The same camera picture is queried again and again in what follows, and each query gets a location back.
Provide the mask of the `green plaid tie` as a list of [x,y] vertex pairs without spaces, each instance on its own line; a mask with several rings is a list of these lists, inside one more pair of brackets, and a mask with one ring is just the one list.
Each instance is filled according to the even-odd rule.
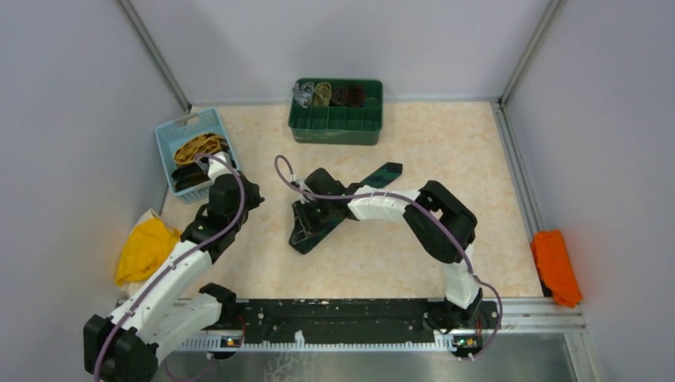
[[[361,186],[367,185],[375,189],[383,189],[385,186],[394,182],[401,174],[403,165],[396,162],[386,162],[377,170],[372,172],[368,177],[361,181]],[[298,253],[305,255],[313,250],[313,248],[293,248]]]

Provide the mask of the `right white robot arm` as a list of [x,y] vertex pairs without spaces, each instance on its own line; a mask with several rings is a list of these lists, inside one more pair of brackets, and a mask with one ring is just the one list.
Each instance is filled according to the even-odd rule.
[[345,220],[382,220],[406,224],[433,259],[443,264],[448,317],[459,328],[477,321],[482,291],[472,276],[470,253],[476,216],[437,181],[420,189],[388,191],[401,174],[400,163],[387,162],[363,181],[343,185],[319,168],[306,178],[293,176],[301,189],[291,206],[294,227],[288,243],[307,254]]

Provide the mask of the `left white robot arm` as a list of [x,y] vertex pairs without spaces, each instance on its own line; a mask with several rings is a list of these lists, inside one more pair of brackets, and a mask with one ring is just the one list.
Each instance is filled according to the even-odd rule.
[[263,197],[240,171],[220,175],[164,263],[146,283],[108,316],[84,325],[84,369],[96,381],[150,381],[182,342],[206,326],[233,327],[236,295],[210,283],[185,305],[184,290],[232,245],[250,210]]

